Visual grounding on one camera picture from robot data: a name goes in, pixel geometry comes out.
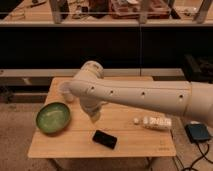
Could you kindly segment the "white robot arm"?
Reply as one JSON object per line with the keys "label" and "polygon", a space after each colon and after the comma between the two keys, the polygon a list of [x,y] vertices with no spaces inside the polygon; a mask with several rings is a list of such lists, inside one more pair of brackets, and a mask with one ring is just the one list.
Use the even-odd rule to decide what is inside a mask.
{"label": "white robot arm", "polygon": [[69,82],[69,88],[93,122],[100,118],[101,102],[105,101],[185,117],[213,127],[213,84],[106,80],[103,67],[96,61],[87,61]]}

